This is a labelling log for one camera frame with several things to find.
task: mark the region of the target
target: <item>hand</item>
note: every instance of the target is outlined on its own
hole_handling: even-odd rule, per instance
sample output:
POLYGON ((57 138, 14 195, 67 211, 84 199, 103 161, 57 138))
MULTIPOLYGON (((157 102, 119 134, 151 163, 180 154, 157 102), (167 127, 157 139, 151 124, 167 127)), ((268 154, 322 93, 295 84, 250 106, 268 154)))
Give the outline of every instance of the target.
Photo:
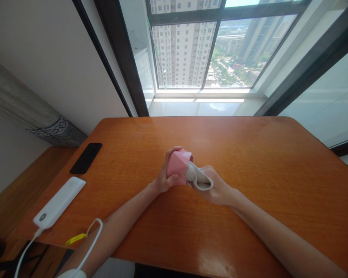
POLYGON ((235 197, 241 194, 240 191, 230 187, 219 175, 215 172, 212 166, 205 166, 205 174, 211 178, 214 183, 214 187, 211 190, 201 191, 192 185, 192 188, 204 197, 209 202, 216 205, 232 206, 235 197))
POLYGON ((166 152, 164 165, 162 166, 160 173, 157 175, 155 180, 152 183, 150 183, 150 185, 153 186, 158 193, 163 193, 168 191, 169 188, 171 188, 176 182, 176 180, 179 178, 178 174, 174 174, 170 177, 167 177, 166 168, 167 168, 167 162, 169 161, 170 155, 174 151, 178 151, 182 148, 183 147, 172 147, 170 150, 166 152))

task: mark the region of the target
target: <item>orange table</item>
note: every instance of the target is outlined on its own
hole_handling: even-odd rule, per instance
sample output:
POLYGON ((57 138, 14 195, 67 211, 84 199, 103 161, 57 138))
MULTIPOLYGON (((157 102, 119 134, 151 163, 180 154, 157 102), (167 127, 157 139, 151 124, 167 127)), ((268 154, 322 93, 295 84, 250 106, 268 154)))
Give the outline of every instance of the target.
MULTIPOLYGON (((348 166, 287 117, 104 119, 28 212, 18 236, 33 237, 32 219, 72 176, 69 170, 91 142, 103 147, 79 175, 85 187, 39 242, 64 246, 96 217, 105 219, 150 183, 165 152, 180 145, 198 166, 212 165, 228 184, 348 271, 348 166)), ((288 276, 237 215, 189 186, 161 194, 113 256, 204 276, 288 276)))

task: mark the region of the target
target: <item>person's left hand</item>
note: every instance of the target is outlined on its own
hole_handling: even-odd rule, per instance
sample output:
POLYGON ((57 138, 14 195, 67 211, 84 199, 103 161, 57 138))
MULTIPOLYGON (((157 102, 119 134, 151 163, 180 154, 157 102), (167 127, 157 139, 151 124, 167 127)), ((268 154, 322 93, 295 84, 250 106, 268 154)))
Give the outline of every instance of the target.
POLYGON ((162 166, 160 173, 157 175, 155 180, 150 184, 155 187, 155 189, 158 191, 158 193, 166 192, 171 188, 176 180, 179 178, 178 174, 171 175, 170 177, 167 177, 166 174, 166 168, 167 168, 167 162, 169 161, 170 155, 174 151, 178 151, 182 149, 183 147, 172 147, 170 150, 166 152, 166 157, 164 161, 164 165, 162 166))

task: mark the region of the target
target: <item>high-rise building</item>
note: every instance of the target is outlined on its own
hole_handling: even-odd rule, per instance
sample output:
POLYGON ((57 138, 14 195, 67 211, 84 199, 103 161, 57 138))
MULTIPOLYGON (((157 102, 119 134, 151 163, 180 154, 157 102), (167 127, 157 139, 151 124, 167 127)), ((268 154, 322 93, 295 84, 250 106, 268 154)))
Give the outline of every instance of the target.
MULTIPOLYGON (((219 8, 218 0, 151 0, 153 14, 219 8)), ((216 22, 153 26, 161 88, 201 87, 216 22)))
POLYGON ((215 47, 228 56, 235 56, 239 51, 245 34, 218 36, 215 47))
MULTIPOLYGON (((271 3, 271 0, 260 0, 259 4, 271 3)), ((242 46, 237 54, 240 63, 253 64, 263 54, 272 55, 290 27, 295 16, 262 17, 251 20, 242 46)))

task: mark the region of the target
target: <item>phone screen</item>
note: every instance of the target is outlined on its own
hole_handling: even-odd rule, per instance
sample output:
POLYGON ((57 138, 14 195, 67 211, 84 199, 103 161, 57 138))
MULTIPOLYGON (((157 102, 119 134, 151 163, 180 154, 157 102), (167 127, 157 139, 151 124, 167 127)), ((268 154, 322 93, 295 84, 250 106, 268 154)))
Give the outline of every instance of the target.
POLYGON ((102 143, 90 143, 72 166, 71 174, 85 174, 102 147, 102 143))

